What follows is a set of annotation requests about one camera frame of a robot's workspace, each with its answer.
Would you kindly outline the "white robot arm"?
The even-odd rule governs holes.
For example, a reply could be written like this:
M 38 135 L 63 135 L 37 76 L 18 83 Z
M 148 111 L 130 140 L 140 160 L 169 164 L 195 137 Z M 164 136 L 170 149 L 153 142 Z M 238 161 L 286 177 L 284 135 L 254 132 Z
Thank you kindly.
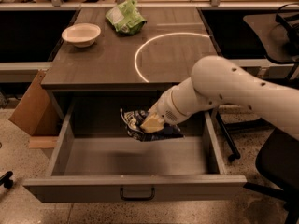
M 207 56 L 191 76 L 165 91 L 141 124 L 154 133 L 224 104 L 241 105 L 299 139 L 299 90 L 263 81 L 219 56 Z

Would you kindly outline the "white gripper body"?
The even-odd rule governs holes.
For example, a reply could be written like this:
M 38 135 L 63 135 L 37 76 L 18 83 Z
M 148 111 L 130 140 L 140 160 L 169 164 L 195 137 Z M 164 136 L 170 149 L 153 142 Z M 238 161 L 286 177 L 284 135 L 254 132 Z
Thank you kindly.
M 187 116 L 178 111 L 173 102 L 172 94 L 172 89 L 165 91 L 149 110 L 148 118 L 156 118 L 159 122 L 163 121 L 168 124 L 179 124 L 185 121 Z

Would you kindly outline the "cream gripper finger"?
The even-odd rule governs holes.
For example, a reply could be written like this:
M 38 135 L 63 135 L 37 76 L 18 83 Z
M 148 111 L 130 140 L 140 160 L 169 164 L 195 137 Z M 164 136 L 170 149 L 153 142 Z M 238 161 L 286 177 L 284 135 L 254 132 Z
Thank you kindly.
M 164 127 L 164 119 L 157 113 L 149 113 L 140 127 L 145 133 L 155 133 Z

